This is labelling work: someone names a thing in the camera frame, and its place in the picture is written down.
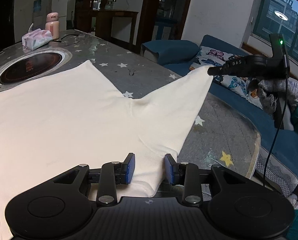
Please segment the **person right hand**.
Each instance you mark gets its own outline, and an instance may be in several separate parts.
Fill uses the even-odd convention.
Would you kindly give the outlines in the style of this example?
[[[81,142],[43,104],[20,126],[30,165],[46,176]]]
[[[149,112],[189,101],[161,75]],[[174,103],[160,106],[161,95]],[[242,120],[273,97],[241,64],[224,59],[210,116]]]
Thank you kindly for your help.
[[[257,97],[267,114],[273,114],[277,109],[277,100],[286,98],[290,112],[298,106],[298,82],[291,78],[287,80],[252,80],[247,86],[248,92],[257,90]]]

